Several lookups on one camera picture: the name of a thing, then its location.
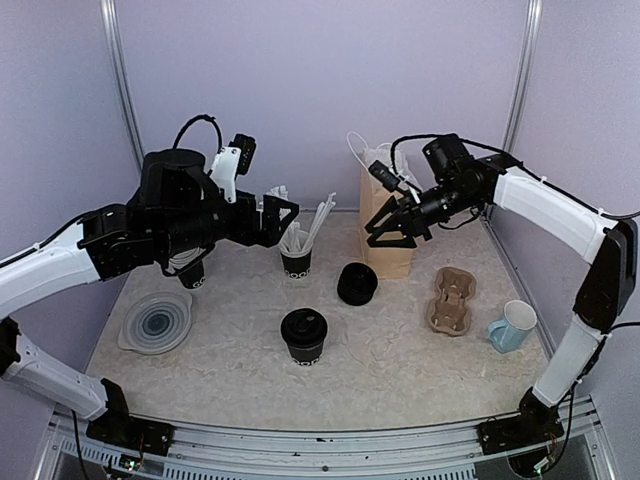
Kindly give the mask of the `brown paper takeout bag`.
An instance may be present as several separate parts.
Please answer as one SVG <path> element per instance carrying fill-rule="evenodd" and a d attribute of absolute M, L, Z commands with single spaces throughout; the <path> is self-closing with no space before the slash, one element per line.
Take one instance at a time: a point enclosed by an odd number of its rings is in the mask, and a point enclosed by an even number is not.
<path fill-rule="evenodd" d="M 376 147 L 370 147 L 366 140 L 354 131 L 346 134 L 346 141 L 361 165 L 359 237 L 364 263 L 370 266 L 381 280 L 405 278 L 410 273 L 414 251 L 370 247 L 367 244 L 368 234 L 365 230 L 365 225 L 392 196 L 368 171 L 368 167 L 375 161 L 381 161 L 386 167 L 391 167 L 391 143 L 385 142 Z"/>

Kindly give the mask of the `black plastic cup lid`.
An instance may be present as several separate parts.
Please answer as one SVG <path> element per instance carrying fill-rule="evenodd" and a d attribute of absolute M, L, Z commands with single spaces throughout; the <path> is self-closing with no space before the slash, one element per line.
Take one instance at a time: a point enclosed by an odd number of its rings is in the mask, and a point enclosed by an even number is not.
<path fill-rule="evenodd" d="M 300 308 L 285 315 L 280 325 L 281 336 L 287 345 L 307 348 L 322 343 L 328 333 L 325 317 L 311 308 Z"/>

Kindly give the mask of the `black paper coffee cup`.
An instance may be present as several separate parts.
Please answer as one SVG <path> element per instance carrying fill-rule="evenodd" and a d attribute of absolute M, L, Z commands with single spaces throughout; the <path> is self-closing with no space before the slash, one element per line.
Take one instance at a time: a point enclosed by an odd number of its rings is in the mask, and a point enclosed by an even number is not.
<path fill-rule="evenodd" d="M 323 353 L 323 348 L 323 343 L 308 347 L 287 345 L 291 358 L 300 366 L 312 366 L 317 363 Z"/>

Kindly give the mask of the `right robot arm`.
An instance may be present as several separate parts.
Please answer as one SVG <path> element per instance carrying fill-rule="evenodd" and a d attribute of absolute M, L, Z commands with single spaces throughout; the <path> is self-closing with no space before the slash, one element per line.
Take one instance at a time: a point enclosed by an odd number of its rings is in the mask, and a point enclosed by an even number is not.
<path fill-rule="evenodd" d="M 605 327 L 597 305 L 576 311 L 575 304 L 607 232 L 638 211 L 639 161 L 629 150 L 612 157 L 549 148 L 528 154 L 528 164 L 497 152 L 419 157 L 427 181 L 388 190 L 363 216 L 359 240 L 415 250 L 485 223 L 552 341 L 549 363 L 532 385 L 539 401 L 553 406 L 574 391 L 592 400 L 606 425 L 622 424 L 637 416 L 639 291 L 630 288 L 613 303 Z"/>

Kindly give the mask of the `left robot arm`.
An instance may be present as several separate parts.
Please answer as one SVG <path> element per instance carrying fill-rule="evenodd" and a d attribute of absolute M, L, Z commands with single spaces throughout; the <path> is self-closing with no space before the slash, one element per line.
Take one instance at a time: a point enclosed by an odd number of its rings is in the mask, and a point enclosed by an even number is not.
<path fill-rule="evenodd" d="M 125 204 L 111 204 L 67 222 L 46 240 L 1 263 L 1 377 L 98 421 L 121 445 L 140 434 L 117 384 L 87 376 L 43 353 L 12 314 L 72 287 L 104 282 L 158 264 L 187 289 L 204 284 L 204 258 L 217 242 L 250 247 L 279 243 L 299 213 L 288 200 L 261 201 L 236 188 L 247 171 L 245 147 L 224 147 L 210 171 L 204 156 L 173 148 L 145 156 L 139 188 Z"/>

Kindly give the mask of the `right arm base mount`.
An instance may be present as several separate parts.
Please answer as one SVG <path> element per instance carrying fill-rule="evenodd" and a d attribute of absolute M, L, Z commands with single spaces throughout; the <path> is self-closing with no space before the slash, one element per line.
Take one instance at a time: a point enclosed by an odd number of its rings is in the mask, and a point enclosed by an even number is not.
<path fill-rule="evenodd" d="M 514 416 L 487 420 L 476 430 L 484 455 L 520 449 L 564 435 L 558 406 L 547 407 L 534 396 L 532 388 L 525 392 Z"/>

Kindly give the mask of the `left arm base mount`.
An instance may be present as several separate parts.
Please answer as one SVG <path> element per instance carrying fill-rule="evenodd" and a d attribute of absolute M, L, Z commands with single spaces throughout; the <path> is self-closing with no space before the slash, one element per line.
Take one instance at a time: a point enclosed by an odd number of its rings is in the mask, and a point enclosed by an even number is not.
<path fill-rule="evenodd" d="M 132 416 L 119 385 L 103 378 L 106 392 L 106 412 L 91 420 L 86 429 L 88 438 L 103 443 L 166 457 L 174 437 L 173 425 Z"/>

